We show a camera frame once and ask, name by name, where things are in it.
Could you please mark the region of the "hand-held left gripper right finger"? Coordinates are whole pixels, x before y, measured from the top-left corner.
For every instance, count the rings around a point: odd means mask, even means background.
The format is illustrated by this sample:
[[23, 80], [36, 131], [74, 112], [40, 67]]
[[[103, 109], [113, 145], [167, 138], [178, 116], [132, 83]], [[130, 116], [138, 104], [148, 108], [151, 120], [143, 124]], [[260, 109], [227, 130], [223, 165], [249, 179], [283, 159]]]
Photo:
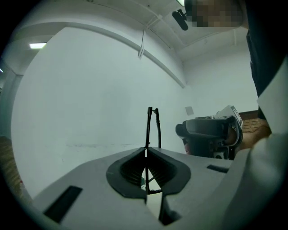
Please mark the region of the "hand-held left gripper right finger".
[[231, 160], [148, 148], [148, 166], [162, 190], [158, 219], [149, 230], [227, 230], [225, 212], [231, 197], [224, 186]]

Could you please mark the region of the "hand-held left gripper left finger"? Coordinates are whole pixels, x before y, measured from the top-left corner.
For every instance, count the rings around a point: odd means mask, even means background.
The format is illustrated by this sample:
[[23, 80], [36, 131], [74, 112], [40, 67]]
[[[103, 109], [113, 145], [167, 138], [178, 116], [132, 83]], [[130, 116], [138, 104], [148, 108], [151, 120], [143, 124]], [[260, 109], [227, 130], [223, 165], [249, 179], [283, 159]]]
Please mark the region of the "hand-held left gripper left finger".
[[40, 192], [34, 207], [53, 230], [161, 230], [141, 188], [144, 148], [83, 163]]

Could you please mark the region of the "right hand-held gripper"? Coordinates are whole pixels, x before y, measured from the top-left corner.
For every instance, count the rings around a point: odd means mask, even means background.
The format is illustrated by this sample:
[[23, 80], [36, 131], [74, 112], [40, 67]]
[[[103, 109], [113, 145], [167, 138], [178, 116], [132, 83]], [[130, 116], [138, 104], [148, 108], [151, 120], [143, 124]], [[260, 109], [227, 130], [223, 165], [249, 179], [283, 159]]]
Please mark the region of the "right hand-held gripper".
[[175, 132], [189, 155], [233, 160], [235, 148], [243, 140], [242, 127], [240, 114], [228, 105], [215, 115], [177, 124]]

